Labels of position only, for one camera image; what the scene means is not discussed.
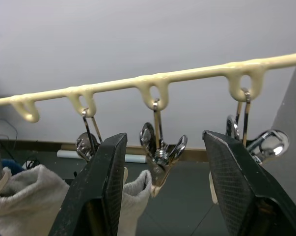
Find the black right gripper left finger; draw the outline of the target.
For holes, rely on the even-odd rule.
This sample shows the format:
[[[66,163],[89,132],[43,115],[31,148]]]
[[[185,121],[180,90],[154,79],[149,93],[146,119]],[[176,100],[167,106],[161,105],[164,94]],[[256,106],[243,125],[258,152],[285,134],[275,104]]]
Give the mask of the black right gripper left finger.
[[[115,236],[118,232],[127,134],[106,138],[73,179],[51,236]]]

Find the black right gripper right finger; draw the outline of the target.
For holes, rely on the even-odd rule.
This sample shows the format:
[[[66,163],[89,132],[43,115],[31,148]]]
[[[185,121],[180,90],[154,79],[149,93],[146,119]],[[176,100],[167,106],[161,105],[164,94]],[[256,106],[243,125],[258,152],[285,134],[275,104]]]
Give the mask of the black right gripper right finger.
[[[231,236],[296,236],[296,204],[244,145],[205,130],[212,182]]]

